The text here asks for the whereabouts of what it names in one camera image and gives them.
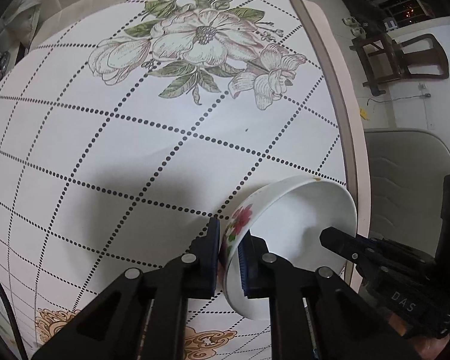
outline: shoe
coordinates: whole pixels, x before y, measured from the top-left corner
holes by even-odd
[[[366,39],[366,37],[367,37],[367,33],[361,27],[351,28],[350,31],[352,32],[353,36],[356,38]]]
[[[356,21],[356,18],[352,17],[344,17],[342,19],[344,25],[349,26],[349,27],[359,27],[360,23],[358,21]]]

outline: white tablecloth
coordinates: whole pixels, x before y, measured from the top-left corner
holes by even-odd
[[[164,266],[263,185],[347,184],[349,121],[304,25],[290,0],[131,0],[2,80],[0,280],[30,354],[126,268]],[[269,322],[221,288],[188,315],[187,359],[270,358]],[[224,339],[204,349],[212,331]]]

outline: gold ornament pattern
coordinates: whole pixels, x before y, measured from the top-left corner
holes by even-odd
[[[208,330],[196,332],[193,328],[185,328],[185,360],[204,360],[217,354],[216,349],[227,344],[236,336],[236,331]]]
[[[35,318],[35,328],[43,343],[51,339],[61,328],[76,316],[80,310],[75,311],[52,311],[38,309],[39,317]]]
[[[35,328],[40,335],[42,343],[47,342],[59,332],[80,310],[52,311],[38,309],[39,317],[35,319]],[[236,336],[236,331],[209,330],[196,332],[193,328],[185,327],[185,360],[206,360],[217,354],[216,349],[227,344]]]

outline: wooden chair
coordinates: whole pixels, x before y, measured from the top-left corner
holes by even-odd
[[[419,42],[423,39],[430,39],[432,48],[427,50],[420,50],[415,52],[403,52],[402,47]],[[376,42],[381,42],[382,47],[379,47]],[[360,62],[365,71],[367,81],[363,86],[370,87],[373,96],[380,96],[385,93],[378,89],[380,83],[387,83],[393,80],[405,79],[439,79],[444,80],[449,77],[449,67],[447,54],[438,40],[432,34],[423,34],[415,38],[406,40],[405,42],[397,43],[388,34],[381,33],[369,39],[352,39],[353,45],[351,50],[355,50],[358,54]],[[371,44],[377,51],[367,54],[364,46]],[[369,57],[379,54],[386,54],[390,63],[392,74],[387,76],[375,77]],[[424,73],[410,73],[409,66],[411,65],[438,65],[442,69],[442,74],[424,74]]]

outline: chair backrest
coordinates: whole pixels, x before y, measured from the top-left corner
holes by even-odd
[[[411,45],[413,43],[419,42],[424,39],[430,39],[432,42],[432,48],[414,52],[404,52],[403,47]],[[404,42],[398,43],[396,49],[396,55],[399,60],[400,65],[405,70],[406,75],[411,78],[417,79],[447,79],[450,75],[448,58],[442,45],[439,43],[437,38],[432,34],[423,34],[415,38],[405,40]],[[425,74],[425,73],[410,73],[408,69],[412,65],[438,65],[442,69],[442,74]]]
[[[443,178],[450,152],[422,130],[366,130],[371,181],[370,230],[435,255]]]

